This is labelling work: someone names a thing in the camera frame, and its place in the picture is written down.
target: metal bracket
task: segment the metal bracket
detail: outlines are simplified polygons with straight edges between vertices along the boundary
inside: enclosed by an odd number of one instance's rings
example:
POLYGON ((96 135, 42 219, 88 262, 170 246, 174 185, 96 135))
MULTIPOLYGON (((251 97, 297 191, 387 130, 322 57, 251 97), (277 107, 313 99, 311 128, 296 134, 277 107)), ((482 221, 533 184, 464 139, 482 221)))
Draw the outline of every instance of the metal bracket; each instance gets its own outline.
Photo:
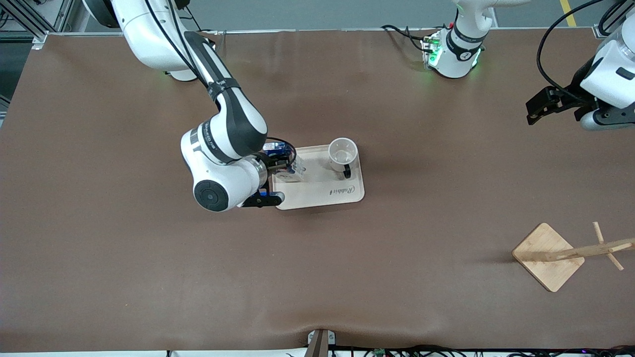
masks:
MULTIPOLYGON (((315 335, 315 333, 317 331, 323 331, 323 330, 313 330, 309 333, 309 338, 307 339, 307 343, 311 344, 311 340, 313 339, 313 336, 315 335)), ((328 334, 328 344, 335 344, 335 332, 330 331, 330 330, 326 330, 325 331, 328 334)))
POLYGON ((328 345, 335 344, 335 332, 314 330, 309 333, 309 348, 304 357, 328 357, 328 345))
POLYGON ((592 29, 593 29, 593 36, 595 36, 596 39, 601 39, 601 38, 607 38, 608 36, 604 36, 601 33, 599 33, 598 30, 598 24, 594 24, 592 29))
POLYGON ((37 37, 33 37, 33 46, 31 47, 32 50, 41 50, 44 47, 44 43, 46 42, 46 38, 48 38, 48 31, 44 32, 44 38, 42 39, 38 39, 37 37))

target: white mug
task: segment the white mug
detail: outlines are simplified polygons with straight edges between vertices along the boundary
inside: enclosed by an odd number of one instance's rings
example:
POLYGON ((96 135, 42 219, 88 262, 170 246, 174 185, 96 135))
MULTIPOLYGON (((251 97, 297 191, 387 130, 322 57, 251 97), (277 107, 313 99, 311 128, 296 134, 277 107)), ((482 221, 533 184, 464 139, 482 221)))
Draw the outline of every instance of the white mug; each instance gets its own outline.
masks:
POLYGON ((357 145, 349 138, 337 138, 328 146, 328 158, 331 168, 344 173, 344 178, 351 177, 351 163, 358 156, 357 145))

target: wooden rod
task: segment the wooden rod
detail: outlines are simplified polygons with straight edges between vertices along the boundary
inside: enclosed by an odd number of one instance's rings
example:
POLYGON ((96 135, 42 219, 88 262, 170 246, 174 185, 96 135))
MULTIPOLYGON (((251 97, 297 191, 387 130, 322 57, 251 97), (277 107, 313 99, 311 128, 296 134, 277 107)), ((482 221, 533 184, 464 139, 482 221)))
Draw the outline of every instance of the wooden rod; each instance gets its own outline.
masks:
POLYGON ((635 238, 598 245, 581 246, 580 248, 567 249, 562 252, 545 253, 544 261, 555 262, 558 260, 591 257, 593 255, 605 255, 619 250, 631 249, 635 249, 635 238))
MULTIPOLYGON (((596 236, 598 236, 598 241, 600 244, 604 244, 604 237, 602 236, 602 231, 599 230, 599 224, 597 222, 593 222, 593 228, 596 230, 596 236)), ((617 258, 612 253, 606 254, 606 256, 615 264, 617 270, 622 271, 624 267, 617 261, 617 258)))

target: black cable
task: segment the black cable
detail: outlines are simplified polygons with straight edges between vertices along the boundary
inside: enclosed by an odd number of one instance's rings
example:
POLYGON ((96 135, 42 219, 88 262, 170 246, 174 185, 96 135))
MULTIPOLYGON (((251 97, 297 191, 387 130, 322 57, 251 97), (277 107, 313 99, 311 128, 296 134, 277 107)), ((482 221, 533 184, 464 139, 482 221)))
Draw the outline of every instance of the black cable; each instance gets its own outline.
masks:
POLYGON ((0 9, 0 29, 2 29, 8 21, 9 21, 9 13, 6 13, 4 12, 3 9, 0 9))
POLYGON ((199 31, 202 31, 202 30, 201 30, 201 26, 198 24, 198 21, 196 21, 196 17, 194 17, 194 14, 190 11, 189 6, 186 6, 186 7, 185 7, 185 10, 187 10, 187 12, 189 12, 189 13, 190 13, 190 16, 192 17, 192 20, 193 20, 193 21, 194 21, 194 23, 196 24, 196 27, 198 27, 199 31))
POLYGON ((387 29, 392 29, 395 30, 396 32, 398 32, 400 35, 405 36, 405 37, 412 37, 413 39, 418 39, 419 41, 423 40, 423 37, 418 37, 418 36, 412 36, 412 35, 408 35, 408 32, 404 32, 402 31, 399 27, 393 26, 393 25, 384 25, 382 26, 382 29, 387 30, 387 29))
POLYGON ((198 78, 198 80, 201 81, 201 83, 203 83, 203 85, 205 86, 205 88, 209 88, 209 84, 205 82, 205 80, 203 78, 201 78, 201 76, 198 75, 198 71, 192 66, 192 64, 190 64, 187 59, 185 59, 185 56, 183 56, 183 53, 181 53, 181 51, 178 49, 178 47, 175 45, 174 41, 172 41, 172 38, 170 38, 170 36, 168 36, 168 33, 165 31, 165 29, 163 28, 163 26, 161 25, 161 22, 159 21, 159 19, 157 18, 157 15, 154 13, 154 10, 152 9, 152 6, 150 5, 150 1, 149 0, 145 0, 145 5, 148 7, 148 10, 150 11, 150 15, 152 15, 152 19, 154 19, 154 22, 157 24, 157 26, 159 27, 159 30, 161 30, 161 33, 163 34, 163 36, 165 36, 165 38, 168 40, 168 42, 170 43, 170 45, 172 46, 172 48, 176 51, 176 53, 178 54, 178 56, 181 58, 181 60, 183 60, 183 62, 185 62, 185 64, 188 66, 188 68, 190 69, 190 71, 192 71, 192 73, 194 73, 194 75, 198 78))
POLYGON ((183 38, 183 34, 181 33, 181 29, 178 26, 179 21, 177 19, 177 11, 174 10, 174 4, 172 4, 172 0, 168 0, 168 4, 170 5, 170 13, 172 14, 172 20, 174 21, 174 26, 177 28, 178 38, 181 39, 181 43, 183 44, 183 47, 185 48, 185 53, 187 54, 187 57, 190 59, 190 63, 192 64, 192 67, 195 69, 194 74, 201 81, 204 82, 203 76, 198 71, 198 68, 196 68, 196 64, 194 64, 194 59, 192 58, 192 54, 190 53, 190 49, 187 46, 187 43, 185 42, 185 39, 183 38))
POLYGON ((395 30, 398 34, 402 35, 402 36, 406 36, 407 38, 410 39, 410 42, 412 43, 412 45, 418 49, 419 51, 422 52, 426 52, 426 53, 432 53, 432 50, 428 50, 427 48, 422 48, 421 46, 419 46, 415 40, 417 41, 423 41, 424 37, 419 37, 419 36, 413 36, 413 34, 410 33, 410 29, 408 28, 408 26, 406 26, 406 31, 402 31, 399 27, 393 26, 393 25, 384 25, 382 26, 382 29, 388 31, 388 29, 392 29, 395 30))
POLYGON ((547 82, 549 82, 549 84, 551 84, 552 86, 556 87, 557 89, 559 89, 560 91, 562 91, 564 94, 568 95, 569 97, 575 99, 577 102, 580 103, 587 103, 587 104, 592 104, 587 102, 586 100, 583 100, 582 98, 578 97, 577 95, 574 95, 573 93, 569 92, 568 90, 564 89, 560 84, 557 84, 553 79, 551 79, 551 77, 549 77, 547 75, 547 73, 545 72, 545 70, 542 68, 542 62, 540 60, 540 57, 542 55, 542 48, 545 46, 545 41, 547 40, 547 37, 549 36, 549 34, 551 33, 551 31, 553 31, 556 26, 558 26, 558 24, 560 24, 564 19, 566 19, 569 15, 572 15, 584 8, 587 8, 593 4, 597 4, 600 1, 604 1, 604 0, 591 0, 587 3, 584 3, 580 6, 577 6, 576 8, 568 11, 567 13, 565 13, 564 15, 560 16, 559 19, 556 20, 556 22, 554 22, 551 26, 549 26, 549 28, 547 29, 547 31, 545 32, 545 34, 542 36, 542 39, 540 40, 540 44, 538 45, 538 51, 536 52, 536 65, 538 66, 538 71, 540 72, 540 74, 542 75, 542 77, 544 77, 544 79, 547 80, 547 82))
POLYGON ((624 3, 626 3, 626 0, 618 1, 615 4, 609 6, 609 8, 606 9, 604 14, 602 14, 602 17, 599 19, 599 23, 598 23, 598 32, 602 36, 609 36, 611 34, 611 32, 607 32, 606 29, 604 28, 604 23, 608 20, 609 17, 613 16, 613 14, 615 14, 615 12, 617 11, 617 8, 622 6, 624 3))
POLYGON ((410 38, 410 42, 412 42, 412 45, 413 45, 416 49, 418 49, 419 51, 422 51, 422 52, 432 53, 432 50, 428 50, 427 48, 423 48, 423 47, 419 46, 419 45, 415 42, 414 37, 412 36, 412 34, 410 34, 410 30, 408 29, 408 26, 406 26, 406 33, 408 33, 408 38, 410 38))
POLYGON ((290 148, 291 151, 293 151, 293 159, 291 159, 291 161, 289 161, 289 163, 287 164, 287 166, 291 166, 291 164, 293 164, 295 162, 295 158, 298 157, 298 151, 295 149, 295 146, 293 146, 290 142, 286 141, 286 140, 282 140, 280 138, 276 138, 276 137, 267 137, 268 140, 275 140, 275 141, 279 141, 279 142, 283 142, 285 144, 287 144, 290 148))

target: yellow floor line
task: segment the yellow floor line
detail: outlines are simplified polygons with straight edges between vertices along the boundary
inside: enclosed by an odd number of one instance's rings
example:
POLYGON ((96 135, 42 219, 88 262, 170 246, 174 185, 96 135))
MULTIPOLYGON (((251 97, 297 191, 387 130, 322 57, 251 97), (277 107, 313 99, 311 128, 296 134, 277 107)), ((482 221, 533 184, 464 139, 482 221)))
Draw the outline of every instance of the yellow floor line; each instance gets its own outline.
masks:
MULTIPOLYGON (((571 5, 569 5, 569 0, 560 0, 560 6, 562 6, 562 13, 568 13, 569 11, 571 11, 571 5)), ((569 27, 576 27, 577 25, 575 24, 575 19, 573 18, 573 15, 569 15, 566 17, 566 24, 569 25, 569 27)))

